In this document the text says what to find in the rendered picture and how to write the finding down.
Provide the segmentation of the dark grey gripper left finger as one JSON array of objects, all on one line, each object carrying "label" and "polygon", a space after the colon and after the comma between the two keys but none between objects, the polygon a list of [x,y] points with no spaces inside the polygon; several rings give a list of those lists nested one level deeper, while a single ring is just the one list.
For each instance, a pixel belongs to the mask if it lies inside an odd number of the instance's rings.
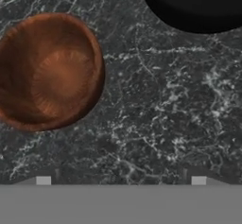
[{"label": "dark grey gripper left finger", "polygon": [[60,170],[58,168],[46,168],[37,170],[28,177],[22,177],[14,184],[27,185],[53,185],[57,184],[60,179]]}]

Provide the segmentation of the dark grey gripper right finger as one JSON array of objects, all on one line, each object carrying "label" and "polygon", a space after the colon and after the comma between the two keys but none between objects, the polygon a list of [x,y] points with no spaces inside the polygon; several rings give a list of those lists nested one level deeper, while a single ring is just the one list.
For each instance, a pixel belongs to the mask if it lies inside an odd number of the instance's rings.
[{"label": "dark grey gripper right finger", "polygon": [[185,167],[181,172],[182,182],[188,185],[222,185],[230,183],[228,179],[200,167]]}]

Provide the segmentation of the brown wooden bowl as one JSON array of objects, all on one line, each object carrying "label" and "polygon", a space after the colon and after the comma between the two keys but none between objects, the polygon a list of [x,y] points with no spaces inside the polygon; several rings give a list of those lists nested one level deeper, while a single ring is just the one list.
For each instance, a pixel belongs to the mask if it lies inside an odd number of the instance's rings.
[{"label": "brown wooden bowl", "polygon": [[59,129],[88,114],[105,82],[94,33],[67,13],[40,13],[0,39],[0,120],[27,131]]}]

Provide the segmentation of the black bowl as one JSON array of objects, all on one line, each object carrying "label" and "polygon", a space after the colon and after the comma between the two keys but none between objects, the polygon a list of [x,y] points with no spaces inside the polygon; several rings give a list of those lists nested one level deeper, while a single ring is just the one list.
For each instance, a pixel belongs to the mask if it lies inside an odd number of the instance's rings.
[{"label": "black bowl", "polygon": [[242,26],[242,0],[145,0],[152,12],[179,30],[212,34]]}]

